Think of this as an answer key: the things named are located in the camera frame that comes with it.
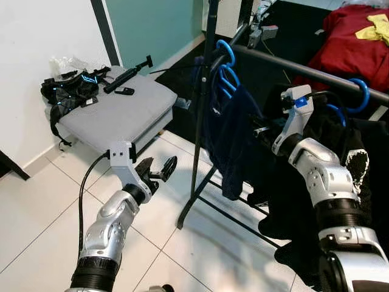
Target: tile grout line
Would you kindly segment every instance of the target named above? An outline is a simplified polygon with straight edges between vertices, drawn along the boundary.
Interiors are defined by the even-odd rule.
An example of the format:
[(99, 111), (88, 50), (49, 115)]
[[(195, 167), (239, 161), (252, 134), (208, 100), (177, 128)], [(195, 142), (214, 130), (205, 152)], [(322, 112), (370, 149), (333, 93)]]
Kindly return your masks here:
[[(194, 154), (188, 152), (188, 150), (185, 150), (185, 149), (181, 148), (180, 146), (178, 146), (178, 145), (176, 145), (176, 144), (170, 142), (169, 140), (166, 140), (165, 138), (163, 138), (163, 137), (161, 137), (161, 136), (159, 136), (159, 137), (160, 137), (162, 140), (168, 142), (169, 144), (171, 144), (171, 145), (177, 147), (178, 149), (181, 149), (182, 151), (188, 153), (189, 155), (191, 155), (191, 156), (193, 156), (193, 157), (195, 156)], [(207, 165), (209, 165), (209, 166), (212, 166), (212, 165), (209, 164), (207, 161), (202, 160), (202, 159), (200, 158), (200, 156), (199, 156), (199, 161), (202, 161), (202, 162), (204, 162), (205, 164), (207, 164)]]
[[(80, 184), (79, 184), (78, 182), (76, 182), (76, 180), (74, 180), (74, 179), (73, 179), (71, 176), (69, 176), (66, 172), (64, 172), (62, 169), (60, 169), (58, 166), (56, 166), (53, 162), (50, 161), (50, 163), (51, 163), (52, 165), (54, 165), (60, 172), (62, 172), (63, 174), (65, 174), (68, 178), (70, 178), (71, 180), (73, 180), (73, 182), (75, 182), (78, 186), (80, 186)], [(89, 188), (90, 188), (90, 187), (88, 187), (88, 189), (84, 190), (84, 193), (90, 194), (90, 195), (93, 196), (97, 201), (99, 201), (100, 203), (104, 204), (104, 202), (102, 202), (100, 199), (98, 199), (93, 193), (91, 193), (91, 192), (88, 191)]]
[(164, 250), (165, 246), (168, 244), (169, 240), (172, 238), (173, 234), (176, 232), (177, 228), (173, 230), (173, 232), (170, 234), (168, 240), (165, 242), (164, 246), (160, 249), (161, 251)]
[(167, 256), (170, 260), (172, 260), (174, 263), (176, 263), (176, 265), (178, 265), (179, 267), (181, 267), (185, 272), (187, 272), (189, 275), (191, 275), (194, 279), (196, 279), (201, 285), (203, 285), (204, 287), (206, 287), (206, 289), (208, 289), (209, 291), (212, 291), (212, 289), (209, 289), (208, 286), (206, 286), (203, 282), (201, 282), (199, 279), (197, 279), (194, 275), (192, 275), (192, 273), (190, 273), (189, 271), (187, 271), (183, 266), (181, 266), (179, 263), (177, 263), (175, 260), (173, 260), (165, 251), (164, 251), (164, 248), (166, 247), (166, 245), (168, 244), (168, 242), (170, 241), (170, 239), (172, 238), (172, 236), (174, 235), (174, 233), (176, 233), (176, 231), (178, 230), (178, 228), (175, 228), (174, 231), (171, 233), (169, 239), (166, 241), (165, 245), (163, 246), (163, 248), (161, 249), (161, 252)]
[(148, 271), (151, 269), (151, 267), (153, 266), (154, 262), (157, 260), (157, 258), (159, 257), (160, 253), (162, 252), (162, 250), (164, 249), (164, 247), (166, 246), (166, 244), (168, 243), (168, 241), (170, 240), (170, 238), (173, 236), (173, 234), (176, 232), (176, 229), (174, 229), (174, 231), (170, 234), (168, 240), (165, 242), (164, 246), (162, 247), (162, 249), (158, 248), (158, 246), (156, 246), (154, 243), (152, 243), (147, 237), (145, 237), (143, 234), (141, 234), (138, 230), (136, 230), (141, 236), (145, 237), (149, 242), (151, 242), (156, 248), (158, 248), (159, 252), (158, 252), (158, 255), (156, 256), (156, 258), (153, 260), (153, 262), (151, 263), (151, 265), (148, 267), (147, 271), (145, 272), (145, 274), (142, 276), (142, 278), (140, 278), (138, 284), (135, 286), (135, 288), (133, 289), (133, 292), (135, 292), (136, 288), (138, 288), (139, 284), (141, 283), (141, 281), (143, 280), (143, 278), (147, 275)]
[(91, 184), (86, 190), (89, 190), (91, 187), (93, 187), (94, 184), (97, 183), (97, 181), (98, 181), (100, 178), (102, 178), (107, 172), (109, 172), (110, 169), (111, 169), (111, 165), (109, 165), (108, 169), (107, 169), (102, 175), (100, 175), (100, 176), (98, 177), (98, 179), (96, 179), (96, 180), (93, 182), (93, 184)]
[(134, 226), (131, 225), (131, 228), (133, 228), (136, 232), (138, 232), (144, 239), (146, 239), (148, 242), (150, 242), (152, 245), (154, 245), (159, 251), (161, 251), (161, 249), (156, 245), (154, 244), (150, 239), (148, 239), (147, 237), (145, 237), (138, 229), (136, 229)]
[(206, 286), (206, 284), (204, 284), (203, 282), (201, 282), (197, 277), (195, 277), (191, 272), (189, 272), (187, 269), (185, 269), (182, 265), (180, 265), (179, 263), (177, 263), (177, 261), (175, 261), (172, 257), (170, 257), (170, 255), (168, 255), (166, 252), (164, 251), (161, 251), (165, 256), (167, 256), (171, 261), (173, 261), (174, 263), (176, 263), (177, 266), (179, 266), (180, 268), (182, 268), (185, 272), (187, 272), (189, 275), (191, 275), (196, 281), (198, 281), (201, 285), (203, 285), (204, 287), (206, 287), (206, 289), (208, 289), (210, 292), (212, 292), (212, 289), (209, 288), (208, 286)]
[(297, 274), (294, 273), (293, 282), (292, 282), (291, 289), (289, 290), (289, 292), (292, 292), (292, 288), (293, 288), (294, 281), (296, 280), (296, 276), (297, 276)]
[(51, 222), (46, 228), (44, 228), (7, 266), (5, 266), (4, 269), (2, 269), (0, 271), (0, 274), (2, 272), (4, 272), (19, 256), (22, 255), (22, 253), (24, 253), (24, 251), (26, 251), (46, 230), (48, 230), (76, 201), (78, 200), (78, 198), (76, 198), (75, 200), (73, 200), (73, 202), (68, 205), (67, 208), (65, 208), (64, 211), (62, 211), (55, 219), (53, 222)]
[(145, 271), (145, 273), (143, 274), (143, 276), (140, 278), (138, 284), (136, 284), (135, 288), (133, 289), (133, 292), (135, 292), (136, 288), (138, 288), (139, 284), (141, 283), (141, 281), (143, 280), (143, 278), (146, 276), (146, 274), (148, 273), (148, 271), (151, 269), (151, 267), (153, 266), (154, 262), (158, 259), (158, 257), (159, 257), (159, 255), (160, 255), (161, 252), (162, 252), (162, 251), (159, 250), (159, 252), (158, 252), (156, 258), (151, 262), (150, 266), (147, 268), (147, 270)]
[(60, 172), (62, 172), (64, 175), (66, 175), (68, 178), (70, 178), (71, 180), (73, 180), (73, 182), (75, 182), (76, 184), (80, 185), (75, 179), (73, 179), (71, 176), (69, 176), (66, 172), (64, 172), (62, 169), (60, 169), (57, 165), (55, 165), (53, 162), (50, 161), (50, 163), (52, 165), (54, 165), (57, 169), (60, 170)]

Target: robotic arm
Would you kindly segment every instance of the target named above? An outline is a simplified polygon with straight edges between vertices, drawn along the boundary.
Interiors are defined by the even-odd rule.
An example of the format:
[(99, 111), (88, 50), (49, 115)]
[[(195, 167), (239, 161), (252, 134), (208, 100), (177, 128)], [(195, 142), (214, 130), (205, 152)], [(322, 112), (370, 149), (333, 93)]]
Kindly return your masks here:
[[(134, 169), (135, 145), (128, 142), (112, 144), (111, 167), (120, 178), (123, 189), (104, 204), (95, 223), (89, 227), (83, 250), (66, 292), (111, 292), (122, 260), (126, 232), (131, 226), (139, 206), (149, 202), (159, 187), (150, 178), (167, 181), (177, 166), (173, 156), (160, 172), (150, 172), (152, 158), (146, 158)], [(173, 292), (172, 287), (151, 287), (150, 292)]]
[(272, 145), (278, 156), (304, 177), (316, 212), (323, 256), (320, 280), (324, 291), (389, 291), (389, 262), (376, 233), (365, 224), (350, 172), (337, 155), (317, 141), (303, 139), (312, 112), (309, 85), (283, 92), (289, 118)]

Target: hanging garment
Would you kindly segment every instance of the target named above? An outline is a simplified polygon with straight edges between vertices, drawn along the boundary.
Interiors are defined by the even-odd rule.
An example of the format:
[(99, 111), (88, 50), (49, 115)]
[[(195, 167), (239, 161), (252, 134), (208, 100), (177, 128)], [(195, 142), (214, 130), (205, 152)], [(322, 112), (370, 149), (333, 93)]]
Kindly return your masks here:
[(367, 20), (374, 25), (355, 33), (360, 40), (384, 41), (389, 46), (389, 20), (385, 14), (369, 15)]
[[(205, 101), (202, 144), (223, 177), (223, 196), (237, 200), (244, 181), (254, 189), (265, 185), (274, 169), (275, 156), (264, 147), (258, 148), (253, 136), (249, 117), (263, 115), (250, 93), (239, 86), (230, 99), (217, 86), (218, 74), (212, 78), (213, 86)], [(192, 103), (196, 118), (197, 106), (198, 101)]]

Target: black floor mat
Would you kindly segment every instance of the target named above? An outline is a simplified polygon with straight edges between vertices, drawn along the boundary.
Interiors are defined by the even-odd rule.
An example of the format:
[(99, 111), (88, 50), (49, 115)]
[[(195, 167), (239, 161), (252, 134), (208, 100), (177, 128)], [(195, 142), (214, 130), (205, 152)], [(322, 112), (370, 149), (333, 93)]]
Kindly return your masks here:
[[(279, 28), (277, 37), (266, 41), (269, 49), (278, 57), (307, 64), (323, 43), (323, 35), (318, 36), (315, 32), (322, 28), (323, 20), (330, 11), (277, 1), (269, 9), (269, 13), (262, 25), (275, 24)], [(247, 45), (247, 40), (241, 40), (240, 44)], [(268, 52), (262, 43), (259, 43), (255, 49)], [(203, 53), (204, 42), (174, 64), (173, 68), (193, 65), (194, 58)], [(287, 83), (281, 69), (245, 55), (236, 55), (235, 71), (241, 83), (251, 92), (259, 106), (264, 105), (274, 84)], [(156, 81), (173, 90), (179, 97), (191, 99), (191, 72), (192, 68), (167, 71)], [(287, 74), (293, 80), (293, 74), (290, 72)], [(184, 109), (173, 107), (173, 120), (166, 129), (190, 142), (195, 141), (193, 118)]]

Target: black metal pole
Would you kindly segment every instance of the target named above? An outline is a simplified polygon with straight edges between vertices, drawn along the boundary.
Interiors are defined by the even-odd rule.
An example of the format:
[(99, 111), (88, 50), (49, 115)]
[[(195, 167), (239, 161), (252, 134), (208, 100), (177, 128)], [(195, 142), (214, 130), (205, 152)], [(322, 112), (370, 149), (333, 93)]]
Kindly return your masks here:
[(214, 210), (218, 211), (220, 214), (222, 214), (223, 216), (227, 217), (231, 221), (234, 221), (236, 224), (242, 226), (245, 230), (247, 230), (247, 231), (251, 232), (252, 234), (256, 235), (257, 237), (261, 238), (262, 240), (264, 240), (268, 244), (274, 246), (275, 248), (280, 248), (280, 246), (278, 244), (276, 244), (272, 240), (268, 239), (266, 236), (260, 234), (259, 232), (253, 230), (252, 228), (248, 227), (246, 224), (243, 224), (242, 222), (237, 220), (235, 217), (231, 216), (230, 214), (228, 214), (226, 211), (223, 211), (219, 207), (216, 207), (214, 204), (212, 204), (208, 200), (202, 198), (201, 196), (199, 196), (199, 200), (201, 200), (202, 202), (204, 202), (205, 204), (207, 204), (208, 206), (210, 206)]
[(192, 184), (190, 189), (191, 197), (195, 195), (195, 189), (196, 189), (197, 168), (199, 164), (199, 155), (200, 155), (201, 127), (202, 127), (202, 120), (204, 118), (204, 103), (208, 95), (208, 85), (209, 85), (208, 79), (210, 75), (210, 66), (212, 61), (212, 50), (215, 44), (216, 23), (218, 20), (218, 7), (219, 7), (219, 0), (210, 0), (208, 23), (207, 23), (207, 35), (205, 39), (205, 50), (204, 50), (205, 66), (202, 67), (201, 94), (199, 99), (198, 115), (197, 115), (197, 123), (196, 123), (196, 145), (194, 148)]
[(18, 164), (13, 162), (13, 160), (10, 159), (7, 155), (5, 155), (1, 150), (0, 150), (0, 163), (4, 164), (8, 169), (16, 172), (25, 181), (27, 181), (30, 178), (30, 176)]
[[(247, 23), (242, 25), (240, 30), (236, 33), (236, 35), (231, 40), (230, 46), (235, 44), (242, 37), (243, 33), (247, 30), (248, 27), (249, 27), (249, 25)], [(227, 58), (227, 56), (223, 55), (223, 56), (219, 57), (215, 62), (213, 62), (210, 71), (213, 72), (215, 69), (217, 69), (224, 62), (225, 58)], [(185, 217), (188, 215), (190, 208), (195, 203), (195, 201), (199, 197), (200, 193), (202, 192), (202, 190), (204, 189), (206, 184), (210, 181), (210, 178), (213, 176), (213, 174), (216, 171), (216, 168), (212, 167), (212, 169), (207, 173), (205, 178), (200, 183), (199, 187), (195, 191), (193, 191), (193, 186), (196, 186), (197, 167), (198, 167), (199, 152), (200, 152), (199, 137), (201, 134), (202, 120), (204, 118), (204, 103), (205, 103), (206, 98), (207, 98), (207, 90), (205, 90), (204, 96), (203, 95), (200, 96), (199, 108), (198, 108), (198, 121), (197, 121), (197, 125), (196, 125), (196, 148), (194, 150), (192, 185), (191, 185), (192, 189), (191, 189), (190, 199), (186, 203), (185, 207), (181, 211), (180, 216), (178, 218), (178, 221), (177, 221), (177, 228), (178, 229), (182, 229), (182, 227), (184, 226), (184, 220), (185, 220)]]
[[(258, 50), (250, 50), (244, 46), (234, 45), (232, 49), (235, 52), (242, 53), (244, 55), (249, 55), (254, 58), (261, 59), (263, 61), (272, 63), (275, 66), (281, 67), (283, 69), (288, 69), (292, 72), (298, 73), (302, 76), (309, 77), (319, 82), (323, 82), (327, 85), (338, 87), (340, 89), (347, 90), (349, 92), (360, 93), (361, 90), (358, 85), (355, 83), (348, 81), (346, 79), (324, 73), (322, 71), (309, 68), (307, 66), (303, 66), (282, 58), (274, 57), (264, 52), (260, 52)], [(377, 100), (381, 105), (388, 106), (389, 104), (389, 96), (380, 91), (369, 89), (370, 97), (372, 99)]]

